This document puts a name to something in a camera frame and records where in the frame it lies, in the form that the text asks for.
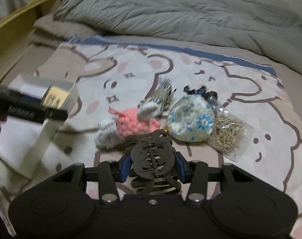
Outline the pink white crochet bunny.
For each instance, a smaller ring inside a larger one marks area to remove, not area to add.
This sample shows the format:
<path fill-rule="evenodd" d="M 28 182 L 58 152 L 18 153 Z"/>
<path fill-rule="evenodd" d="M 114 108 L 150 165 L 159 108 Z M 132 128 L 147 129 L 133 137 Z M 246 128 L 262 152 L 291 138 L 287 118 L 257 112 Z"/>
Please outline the pink white crochet bunny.
<path fill-rule="evenodd" d="M 156 119 L 161 114 L 159 104 L 154 101 L 146 102 L 139 108 L 132 107 L 123 111 L 109 108 L 112 115 L 98 123 L 95 144 L 98 148 L 112 149 L 125 141 L 130 135 L 151 133 L 160 128 Z"/>

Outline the dark brown hair claw clip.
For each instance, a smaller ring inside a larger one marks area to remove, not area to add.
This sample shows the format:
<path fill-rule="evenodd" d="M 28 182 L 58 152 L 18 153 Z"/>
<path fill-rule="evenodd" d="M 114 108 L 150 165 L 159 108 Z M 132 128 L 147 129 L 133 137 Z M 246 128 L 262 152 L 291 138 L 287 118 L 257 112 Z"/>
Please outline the dark brown hair claw clip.
<path fill-rule="evenodd" d="M 182 185 L 174 169 L 175 148 L 162 129 L 148 134 L 129 135 L 132 168 L 131 187 L 137 195 L 179 194 Z"/>

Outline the gold yellow small packet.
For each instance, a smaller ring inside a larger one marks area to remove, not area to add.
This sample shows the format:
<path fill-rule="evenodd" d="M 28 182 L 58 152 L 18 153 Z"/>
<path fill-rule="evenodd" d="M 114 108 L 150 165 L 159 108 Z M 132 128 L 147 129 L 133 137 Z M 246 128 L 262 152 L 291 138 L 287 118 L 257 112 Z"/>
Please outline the gold yellow small packet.
<path fill-rule="evenodd" d="M 41 105 L 57 110 L 67 110 L 70 99 L 70 92 L 51 85 L 41 99 Z"/>

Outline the plastic bag of beige cords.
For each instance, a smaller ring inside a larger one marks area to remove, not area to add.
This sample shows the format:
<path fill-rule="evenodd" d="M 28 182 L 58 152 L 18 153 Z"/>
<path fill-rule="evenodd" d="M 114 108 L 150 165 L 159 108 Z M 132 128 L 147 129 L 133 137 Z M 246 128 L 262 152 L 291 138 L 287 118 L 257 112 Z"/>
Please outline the plastic bag of beige cords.
<path fill-rule="evenodd" d="M 206 142 L 231 161 L 238 161 L 249 146 L 253 127 L 223 107 L 214 107 L 214 125 Z"/>

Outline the dark blue brown scrunchie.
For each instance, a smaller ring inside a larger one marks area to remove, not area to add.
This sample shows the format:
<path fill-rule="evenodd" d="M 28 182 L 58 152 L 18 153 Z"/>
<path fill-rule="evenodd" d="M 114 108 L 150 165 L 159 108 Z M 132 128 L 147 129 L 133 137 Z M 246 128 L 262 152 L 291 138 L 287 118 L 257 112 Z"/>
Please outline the dark blue brown scrunchie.
<path fill-rule="evenodd" d="M 195 89 L 190 89 L 189 86 L 185 86 L 183 88 L 183 91 L 188 94 L 188 95 L 200 95 L 201 97 L 203 97 L 206 101 L 217 101 L 218 100 L 218 94 L 215 91 L 208 91 L 206 89 L 206 86 L 201 86 L 199 89 L 195 90 Z"/>

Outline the white cardboard box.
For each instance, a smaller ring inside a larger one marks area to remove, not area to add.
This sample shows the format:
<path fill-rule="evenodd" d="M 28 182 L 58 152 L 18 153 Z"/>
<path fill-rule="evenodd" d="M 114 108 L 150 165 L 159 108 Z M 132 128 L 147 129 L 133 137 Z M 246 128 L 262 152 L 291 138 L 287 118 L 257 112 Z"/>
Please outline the white cardboard box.
<path fill-rule="evenodd" d="M 42 98 L 50 85 L 57 86 L 79 98 L 74 82 L 18 75 L 9 88 Z M 8 117 L 0 133 L 0 159 L 20 175 L 31 179 L 49 143 L 64 123 L 47 119 L 43 124 Z"/>

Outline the blue floral fabric pouch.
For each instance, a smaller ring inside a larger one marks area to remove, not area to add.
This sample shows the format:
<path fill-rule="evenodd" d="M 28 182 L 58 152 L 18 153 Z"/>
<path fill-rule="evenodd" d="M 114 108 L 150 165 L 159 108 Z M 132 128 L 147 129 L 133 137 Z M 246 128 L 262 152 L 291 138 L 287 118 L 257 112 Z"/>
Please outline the blue floral fabric pouch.
<path fill-rule="evenodd" d="M 214 113 L 200 95 L 185 95 L 170 109 L 167 132 L 182 142 L 201 142 L 212 133 Z"/>

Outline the yellow wooden bedside shelf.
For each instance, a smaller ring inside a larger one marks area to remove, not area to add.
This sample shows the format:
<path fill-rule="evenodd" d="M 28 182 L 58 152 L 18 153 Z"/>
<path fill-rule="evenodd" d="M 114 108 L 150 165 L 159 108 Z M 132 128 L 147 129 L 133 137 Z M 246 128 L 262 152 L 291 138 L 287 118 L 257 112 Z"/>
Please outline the yellow wooden bedside shelf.
<path fill-rule="evenodd" d="M 0 82 L 23 57 L 34 23 L 62 0 L 34 0 L 0 20 Z"/>

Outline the beige fluffy folded blanket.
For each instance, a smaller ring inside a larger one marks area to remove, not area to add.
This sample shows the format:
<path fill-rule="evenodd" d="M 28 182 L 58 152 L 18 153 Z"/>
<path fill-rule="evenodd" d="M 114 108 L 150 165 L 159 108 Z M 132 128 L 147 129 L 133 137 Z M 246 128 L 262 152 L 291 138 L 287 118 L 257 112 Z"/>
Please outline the beige fluffy folded blanket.
<path fill-rule="evenodd" d="M 36 45 L 50 46 L 57 48 L 62 42 L 82 42 L 83 40 L 96 35 L 103 35 L 105 31 L 92 29 L 91 27 L 66 21 L 56 21 L 53 15 L 45 15 L 39 18 L 33 25 L 28 39 Z"/>

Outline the cartoon bear print cloth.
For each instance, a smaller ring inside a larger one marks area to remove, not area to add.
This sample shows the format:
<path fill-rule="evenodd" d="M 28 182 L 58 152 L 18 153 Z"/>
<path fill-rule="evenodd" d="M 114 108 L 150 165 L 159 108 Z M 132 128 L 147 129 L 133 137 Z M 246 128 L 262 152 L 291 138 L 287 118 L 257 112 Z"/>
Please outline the cartoon bear print cloth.
<path fill-rule="evenodd" d="M 0 209 L 75 162 L 123 155 L 128 135 L 166 131 L 188 160 L 235 164 L 293 198 L 302 238 L 302 120 L 268 65 L 177 47 L 90 40 L 62 43 L 11 88 L 41 97 L 68 91 L 65 122 L 9 118 L 0 134 Z"/>

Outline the grey quilted duvet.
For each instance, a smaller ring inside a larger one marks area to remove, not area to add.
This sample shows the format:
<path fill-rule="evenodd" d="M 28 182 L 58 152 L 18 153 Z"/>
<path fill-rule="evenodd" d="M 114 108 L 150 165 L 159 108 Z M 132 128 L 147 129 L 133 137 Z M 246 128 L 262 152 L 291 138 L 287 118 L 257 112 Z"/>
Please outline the grey quilted duvet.
<path fill-rule="evenodd" d="M 54 18 L 119 35 L 245 49 L 302 74 L 302 19 L 261 0 L 63 0 Z"/>

